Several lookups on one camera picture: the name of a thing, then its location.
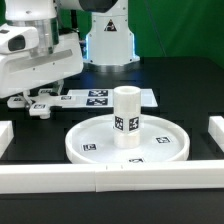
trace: white cylinder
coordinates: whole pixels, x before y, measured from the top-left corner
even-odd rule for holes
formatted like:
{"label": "white cylinder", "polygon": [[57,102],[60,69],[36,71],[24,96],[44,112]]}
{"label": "white cylinder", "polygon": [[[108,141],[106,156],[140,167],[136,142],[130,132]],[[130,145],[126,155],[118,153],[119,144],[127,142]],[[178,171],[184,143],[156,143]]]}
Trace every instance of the white cylinder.
{"label": "white cylinder", "polygon": [[6,0],[6,20],[35,21],[56,18],[52,0]]}
{"label": "white cylinder", "polygon": [[132,149],[140,144],[141,90],[134,86],[114,89],[114,144]]}

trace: black table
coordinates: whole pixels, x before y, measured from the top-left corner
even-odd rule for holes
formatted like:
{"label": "black table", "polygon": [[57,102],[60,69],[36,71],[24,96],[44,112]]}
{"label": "black table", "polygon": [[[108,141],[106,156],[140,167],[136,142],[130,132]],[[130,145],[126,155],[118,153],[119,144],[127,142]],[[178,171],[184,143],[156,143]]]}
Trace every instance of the black table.
{"label": "black table", "polygon": [[[223,159],[208,134],[209,116],[224,113],[224,70],[206,58],[144,58],[139,69],[67,78],[68,89],[121,85],[152,88],[158,108],[143,114],[168,119],[190,136],[189,160]],[[0,164],[70,163],[65,136],[75,124],[113,109],[52,108],[51,118],[30,117],[0,101],[0,120],[12,120],[15,137]],[[224,189],[0,195],[1,223],[223,223]]]}

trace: white plate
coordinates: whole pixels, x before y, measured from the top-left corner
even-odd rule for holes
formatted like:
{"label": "white plate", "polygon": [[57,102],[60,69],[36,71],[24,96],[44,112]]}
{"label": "white plate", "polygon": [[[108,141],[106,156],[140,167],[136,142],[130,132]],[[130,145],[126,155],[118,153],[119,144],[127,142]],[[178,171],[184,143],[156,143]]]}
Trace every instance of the white plate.
{"label": "white plate", "polygon": [[178,125],[158,117],[141,115],[141,144],[134,149],[114,145],[113,114],[99,116],[74,126],[65,139],[72,163],[136,163],[184,161],[190,140]]}

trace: black and white square marker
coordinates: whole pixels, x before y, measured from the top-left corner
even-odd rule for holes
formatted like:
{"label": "black and white square marker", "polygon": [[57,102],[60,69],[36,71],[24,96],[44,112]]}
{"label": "black and white square marker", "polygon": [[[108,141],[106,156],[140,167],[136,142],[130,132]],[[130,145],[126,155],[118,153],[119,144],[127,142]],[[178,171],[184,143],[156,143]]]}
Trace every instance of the black and white square marker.
{"label": "black and white square marker", "polygon": [[99,98],[99,99],[87,99],[87,106],[107,106],[108,99],[107,98]]}
{"label": "black and white square marker", "polygon": [[61,100],[71,100],[72,97],[71,96],[62,96]]}
{"label": "black and white square marker", "polygon": [[136,158],[136,159],[129,159],[130,163],[144,163],[144,159],[142,158]]}
{"label": "black and white square marker", "polygon": [[139,128],[139,117],[129,120],[129,131],[134,131]]}
{"label": "black and white square marker", "polygon": [[156,140],[158,141],[158,143],[160,144],[164,144],[164,143],[170,143],[170,139],[168,137],[159,137],[156,138]]}
{"label": "black and white square marker", "polygon": [[36,104],[36,105],[34,106],[34,109],[39,110],[39,109],[44,109],[45,107],[46,107],[45,104]]}
{"label": "black and white square marker", "polygon": [[52,90],[51,89],[42,89],[41,91],[40,91],[40,93],[51,93],[52,92]]}
{"label": "black and white square marker", "polygon": [[89,97],[105,97],[108,96],[108,90],[90,90]]}
{"label": "black and white square marker", "polygon": [[15,101],[15,102],[21,102],[23,100],[20,97],[16,97],[13,101]]}
{"label": "black and white square marker", "polygon": [[83,145],[83,150],[84,151],[91,151],[91,150],[96,150],[96,144],[88,144],[88,145]]}
{"label": "black and white square marker", "polygon": [[115,116],[115,128],[124,130],[124,120],[122,118]]}

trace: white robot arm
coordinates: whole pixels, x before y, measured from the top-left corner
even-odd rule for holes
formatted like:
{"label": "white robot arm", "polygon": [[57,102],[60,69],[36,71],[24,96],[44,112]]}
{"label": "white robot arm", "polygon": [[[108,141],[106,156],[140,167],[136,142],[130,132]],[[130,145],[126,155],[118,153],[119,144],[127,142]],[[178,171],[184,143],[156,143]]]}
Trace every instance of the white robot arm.
{"label": "white robot arm", "polygon": [[76,33],[59,36],[57,7],[106,12],[117,0],[6,0],[0,27],[0,98],[29,91],[83,68]]}

